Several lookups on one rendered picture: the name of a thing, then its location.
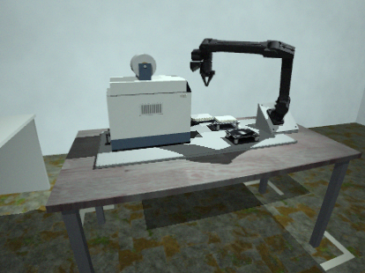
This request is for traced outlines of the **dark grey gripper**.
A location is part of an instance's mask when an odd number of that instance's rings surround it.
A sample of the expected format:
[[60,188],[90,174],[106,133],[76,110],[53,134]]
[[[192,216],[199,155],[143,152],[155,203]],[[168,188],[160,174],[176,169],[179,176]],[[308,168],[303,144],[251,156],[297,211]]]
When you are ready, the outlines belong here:
[[[206,74],[207,71],[209,71],[209,74]],[[204,73],[205,72],[205,73]],[[201,77],[205,83],[205,86],[208,86],[211,79],[212,79],[212,75],[215,75],[215,70],[212,70],[212,62],[209,63],[209,70],[199,70],[199,74],[201,74]],[[205,78],[208,77],[208,81],[206,83]]]

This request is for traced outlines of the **white foil roll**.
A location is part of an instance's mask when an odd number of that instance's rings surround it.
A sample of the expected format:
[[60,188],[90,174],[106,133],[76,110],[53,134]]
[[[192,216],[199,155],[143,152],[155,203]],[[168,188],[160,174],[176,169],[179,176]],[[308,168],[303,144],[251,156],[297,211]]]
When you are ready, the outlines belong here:
[[[136,59],[134,58],[136,57]],[[133,62],[133,58],[135,59]],[[132,71],[139,77],[138,74],[138,64],[139,63],[150,63],[152,66],[152,75],[155,73],[157,65],[155,60],[153,59],[153,57],[151,57],[150,55],[147,54],[136,54],[134,55],[131,60],[130,60],[130,67],[132,69]]]

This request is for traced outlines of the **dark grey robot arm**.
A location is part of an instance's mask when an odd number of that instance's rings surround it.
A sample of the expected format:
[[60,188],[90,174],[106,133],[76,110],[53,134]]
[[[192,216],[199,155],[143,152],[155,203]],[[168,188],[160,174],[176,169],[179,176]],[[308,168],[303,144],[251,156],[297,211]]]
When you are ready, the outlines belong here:
[[199,62],[190,62],[190,69],[192,72],[199,68],[200,70],[209,70],[209,63],[212,61],[211,52],[257,54],[268,58],[282,58],[279,97],[275,100],[277,104],[274,105],[276,110],[275,108],[269,108],[266,110],[272,124],[280,125],[284,123],[283,118],[284,115],[287,114],[290,104],[289,91],[295,52],[294,49],[295,47],[281,41],[267,40],[263,42],[255,42],[204,39],[200,44],[199,49],[193,49],[191,52],[191,60]]

